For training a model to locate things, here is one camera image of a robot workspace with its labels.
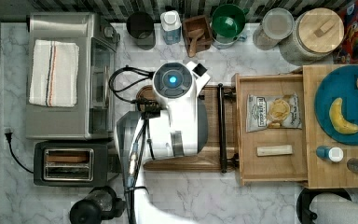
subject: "striped towel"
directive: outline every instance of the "striped towel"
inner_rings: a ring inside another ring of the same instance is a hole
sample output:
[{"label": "striped towel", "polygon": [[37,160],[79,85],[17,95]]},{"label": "striped towel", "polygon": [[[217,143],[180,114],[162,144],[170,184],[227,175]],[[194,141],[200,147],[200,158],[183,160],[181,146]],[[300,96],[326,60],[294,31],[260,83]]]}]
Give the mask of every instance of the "striped towel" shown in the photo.
[{"label": "striped towel", "polygon": [[78,54],[75,43],[36,40],[30,104],[75,106]]}]

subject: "chip bag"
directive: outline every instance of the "chip bag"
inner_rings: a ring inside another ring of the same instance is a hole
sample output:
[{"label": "chip bag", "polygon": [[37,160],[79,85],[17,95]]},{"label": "chip bag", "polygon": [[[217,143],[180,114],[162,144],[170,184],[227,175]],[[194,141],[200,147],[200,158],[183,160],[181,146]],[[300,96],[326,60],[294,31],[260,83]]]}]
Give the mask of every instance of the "chip bag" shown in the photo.
[{"label": "chip bag", "polygon": [[296,93],[284,96],[248,95],[246,132],[265,129],[301,129],[301,114]]}]

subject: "tile backsplash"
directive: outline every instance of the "tile backsplash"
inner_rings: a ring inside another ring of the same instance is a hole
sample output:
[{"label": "tile backsplash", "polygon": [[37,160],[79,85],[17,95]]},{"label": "tile backsplash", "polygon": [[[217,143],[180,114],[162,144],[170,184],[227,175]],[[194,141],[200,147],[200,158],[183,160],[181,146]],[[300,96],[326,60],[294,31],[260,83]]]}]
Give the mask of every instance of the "tile backsplash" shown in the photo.
[{"label": "tile backsplash", "polygon": [[272,8],[283,7],[298,17],[316,7],[338,11],[350,0],[28,0],[39,11],[92,11],[102,14],[108,21],[124,22],[136,11],[145,11],[159,22],[159,15],[175,9],[182,19],[197,15],[212,16],[223,4],[235,4],[249,8],[249,22],[259,22]]}]

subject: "marble countertop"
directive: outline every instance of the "marble countertop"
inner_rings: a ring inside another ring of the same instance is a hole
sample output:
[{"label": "marble countertop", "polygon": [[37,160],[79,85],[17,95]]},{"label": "marble countertop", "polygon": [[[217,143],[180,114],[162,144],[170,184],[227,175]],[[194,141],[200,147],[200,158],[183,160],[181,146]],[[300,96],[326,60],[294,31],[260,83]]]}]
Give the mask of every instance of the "marble countertop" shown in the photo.
[{"label": "marble countertop", "polygon": [[[138,49],[128,38],[125,24],[114,24],[121,34],[117,48],[117,69],[126,64],[148,71],[167,62],[202,63],[211,75],[210,85],[219,82],[230,85],[235,73],[243,75],[274,75],[290,72],[296,66],[287,63],[279,49],[257,49],[252,38],[238,42],[229,49],[215,47],[189,59],[183,41],[167,46],[156,25],[157,44],[151,50]],[[251,36],[257,24],[248,24],[245,32]],[[0,133],[5,127],[14,131],[13,148],[27,166],[33,166],[34,141],[25,139],[25,84],[29,71],[28,38],[25,23],[2,23],[0,76]],[[137,76],[121,76],[123,86]],[[126,91],[135,97],[146,82]],[[116,119],[132,109],[116,101]],[[301,191],[297,183],[251,183],[240,187],[235,172],[183,173],[146,172],[146,183],[152,203],[169,213],[208,224],[291,224],[298,223],[296,199]],[[121,181],[115,189],[122,192]],[[10,157],[4,135],[0,134],[0,224],[69,224],[72,205],[83,199],[90,189],[38,187],[33,177],[24,172]],[[358,190],[352,190],[358,201]],[[104,223],[127,223],[126,215]]]}]

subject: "toaster slot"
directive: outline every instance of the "toaster slot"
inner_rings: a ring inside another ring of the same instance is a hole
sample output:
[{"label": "toaster slot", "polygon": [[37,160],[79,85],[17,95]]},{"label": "toaster slot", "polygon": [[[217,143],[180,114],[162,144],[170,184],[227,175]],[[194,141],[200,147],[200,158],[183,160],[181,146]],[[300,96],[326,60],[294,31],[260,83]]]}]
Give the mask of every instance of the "toaster slot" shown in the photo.
[{"label": "toaster slot", "polygon": [[44,179],[92,181],[92,148],[47,148],[44,154]]}]

